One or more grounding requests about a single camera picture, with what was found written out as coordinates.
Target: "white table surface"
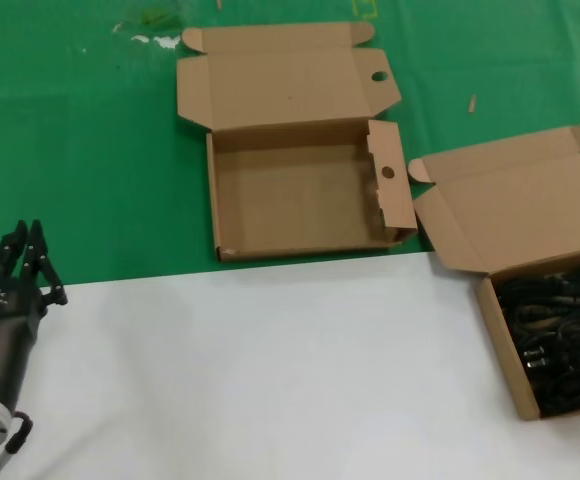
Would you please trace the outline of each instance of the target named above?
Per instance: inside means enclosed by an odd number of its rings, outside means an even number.
[[[580,478],[580,417],[518,420],[473,285],[416,254],[69,287],[1,478]]]

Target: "tabletop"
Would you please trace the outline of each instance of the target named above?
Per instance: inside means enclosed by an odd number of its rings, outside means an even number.
[[[234,268],[213,254],[203,131],[175,111],[176,36],[355,19],[388,54],[408,160],[580,123],[580,0],[1,0],[0,235],[42,219],[67,283]]]
[[[580,416],[523,422],[432,254],[68,287],[2,480],[570,480]]]

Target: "robotic hand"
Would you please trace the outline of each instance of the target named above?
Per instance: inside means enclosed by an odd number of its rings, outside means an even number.
[[[19,276],[12,276],[19,257],[24,254]],[[64,287],[48,259],[48,247],[41,223],[35,220],[30,232],[20,221],[14,232],[0,244],[0,444],[8,437],[13,418],[22,420],[17,433],[6,443],[0,455],[0,471],[17,453],[30,433],[32,422],[17,412],[17,400],[28,356],[37,340],[39,322],[48,305],[68,303]],[[37,286],[41,273],[50,285],[43,294]]]

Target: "empty cardboard box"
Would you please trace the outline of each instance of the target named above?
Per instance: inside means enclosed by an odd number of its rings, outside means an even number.
[[[190,28],[179,115],[209,128],[222,260],[388,248],[416,232],[385,53],[369,23]]]
[[[516,408],[541,418],[494,287],[580,265],[580,126],[430,155],[409,173],[436,183],[414,207],[444,265],[487,275],[477,298]]]

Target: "black cable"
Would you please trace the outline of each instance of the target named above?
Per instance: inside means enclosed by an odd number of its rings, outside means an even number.
[[[10,455],[14,455],[21,449],[21,447],[23,447],[28,435],[30,435],[30,432],[32,431],[32,426],[34,425],[32,420],[30,420],[30,417],[23,412],[15,412],[13,417],[21,419],[21,426],[19,427],[19,430],[12,435],[4,447],[4,450]]]
[[[497,297],[542,415],[580,409],[580,267],[526,276]]]

